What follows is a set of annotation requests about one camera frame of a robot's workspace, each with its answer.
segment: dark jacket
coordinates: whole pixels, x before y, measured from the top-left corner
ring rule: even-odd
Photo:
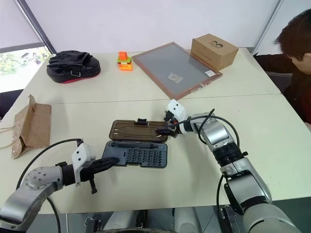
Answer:
[[[302,73],[291,59],[283,54],[261,55],[255,59],[265,71],[293,73],[292,83],[283,95],[301,119],[311,124],[311,75]]]

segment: brown case lid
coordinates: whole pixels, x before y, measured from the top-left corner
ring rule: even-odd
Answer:
[[[168,136],[160,135],[157,129],[167,128],[161,121],[115,120],[112,124],[109,138],[120,141],[145,141],[145,142],[166,142]]]

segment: white wall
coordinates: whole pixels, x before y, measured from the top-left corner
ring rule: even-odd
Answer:
[[[311,0],[283,0],[254,53],[258,52],[258,55],[280,54],[279,46],[273,42],[292,18],[310,8]]]
[[[0,0],[0,48],[40,42],[13,0]]]
[[[191,48],[212,33],[254,47],[277,0],[26,0],[57,51],[145,51],[176,42]]]

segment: white table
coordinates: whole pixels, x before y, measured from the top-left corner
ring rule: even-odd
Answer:
[[[120,71],[117,53],[93,54],[102,71],[83,81],[59,84],[46,73],[46,64],[21,94],[32,94],[40,103],[114,102],[168,100],[169,97],[134,63],[133,71]],[[247,49],[241,48],[233,65],[221,70],[223,76],[184,99],[280,93]]]
[[[265,75],[258,77],[268,79]],[[264,85],[266,90],[275,88],[270,81],[264,82],[267,83]],[[32,84],[27,86],[26,91],[33,88]],[[0,123],[0,128],[10,127],[14,114],[27,102],[23,96],[18,98]],[[53,103],[51,143],[82,137],[94,147],[97,158],[100,158],[106,142],[110,140],[108,134],[115,119],[145,117],[148,120],[162,120],[168,102],[165,98]],[[281,94],[249,93],[248,96],[185,98],[180,102],[191,115],[215,108],[216,115],[228,119],[236,127],[242,151],[248,151],[249,159],[268,184],[274,200],[311,196],[311,186],[307,185],[311,133]],[[9,143],[10,139],[11,133],[0,134],[1,143]],[[177,139],[170,138],[167,145],[166,168],[113,167],[95,176],[98,189],[95,195],[91,195],[89,183],[83,183],[80,187],[71,185],[54,193],[52,199],[57,209],[61,213],[82,213],[214,205],[220,171],[213,155],[193,133],[179,135]],[[75,147],[75,143],[59,145],[39,158],[32,168],[70,162]],[[0,206],[14,191],[21,171],[39,151],[29,151],[16,160],[11,160],[10,148],[0,151]],[[221,203],[227,202],[223,190],[220,200]],[[41,213],[52,213],[52,210],[45,203]]]

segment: stacked blocks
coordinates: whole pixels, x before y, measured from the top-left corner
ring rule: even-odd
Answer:
[[[128,57],[126,52],[119,52],[118,66],[120,70],[132,71],[132,58]]]

